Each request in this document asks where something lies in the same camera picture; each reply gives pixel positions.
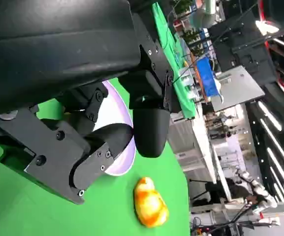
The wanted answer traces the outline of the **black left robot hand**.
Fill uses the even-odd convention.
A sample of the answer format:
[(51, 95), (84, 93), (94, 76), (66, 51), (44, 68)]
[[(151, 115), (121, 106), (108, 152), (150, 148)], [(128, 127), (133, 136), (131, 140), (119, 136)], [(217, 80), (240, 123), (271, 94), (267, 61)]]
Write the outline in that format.
[(181, 109), (150, 0), (0, 0), (1, 163), (75, 204)]

